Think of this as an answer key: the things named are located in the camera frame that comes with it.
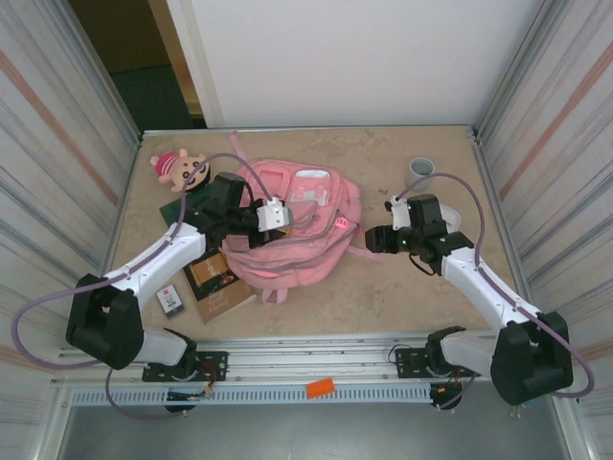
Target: stuffed toy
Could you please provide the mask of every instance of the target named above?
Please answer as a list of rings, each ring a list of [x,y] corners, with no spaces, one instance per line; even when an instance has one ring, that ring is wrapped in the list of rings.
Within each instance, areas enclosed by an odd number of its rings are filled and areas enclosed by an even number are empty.
[[[206,156],[203,154],[199,154],[197,157],[188,156],[187,150],[179,149],[178,155],[169,151],[162,156],[152,156],[150,163],[155,167],[160,183],[172,182],[174,185],[170,189],[173,192],[181,192],[185,179],[205,158]],[[196,188],[203,187],[209,183],[210,178],[211,165],[207,163],[202,171],[196,173],[185,190],[191,192]]]

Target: wooden tabletop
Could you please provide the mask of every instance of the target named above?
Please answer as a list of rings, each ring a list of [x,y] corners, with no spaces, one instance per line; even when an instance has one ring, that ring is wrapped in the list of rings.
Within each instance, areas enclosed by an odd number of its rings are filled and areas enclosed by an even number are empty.
[[[469,182],[486,210],[483,257],[513,286],[486,192],[462,126],[416,126],[240,132],[249,159],[279,158],[335,168],[362,192],[362,227],[391,223],[383,202],[404,188],[404,174],[412,158],[432,160],[437,172],[454,173]],[[233,152],[227,133],[149,135],[145,138],[134,174],[114,266],[125,264],[168,230],[160,206],[178,198],[157,181],[149,164],[153,155],[186,148],[190,154]],[[235,172],[238,163],[222,158],[213,174]],[[427,193],[458,211],[461,231],[476,242],[477,209],[463,187],[446,178],[432,180]],[[353,244],[363,246],[363,238]],[[289,291],[278,307],[252,303],[203,324],[183,272],[169,281],[177,288],[187,311],[167,320],[156,297],[147,303],[145,326],[168,327],[194,339],[433,331],[460,325],[481,329],[487,323],[462,293],[441,277],[416,270],[406,254],[386,255],[383,264],[345,254],[330,276],[309,287]]]

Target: orange tag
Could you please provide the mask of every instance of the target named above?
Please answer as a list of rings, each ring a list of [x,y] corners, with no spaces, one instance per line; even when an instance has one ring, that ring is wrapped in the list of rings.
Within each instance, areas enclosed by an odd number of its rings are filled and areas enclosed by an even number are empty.
[[[306,386],[306,396],[310,400],[334,393],[334,391],[336,391],[336,387],[334,386],[332,379],[314,381]]]

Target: white wall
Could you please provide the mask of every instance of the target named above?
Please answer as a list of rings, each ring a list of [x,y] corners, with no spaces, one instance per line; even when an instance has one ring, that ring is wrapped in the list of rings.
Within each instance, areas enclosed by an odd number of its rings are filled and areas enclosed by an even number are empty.
[[[169,0],[210,127],[475,123],[541,0]]]

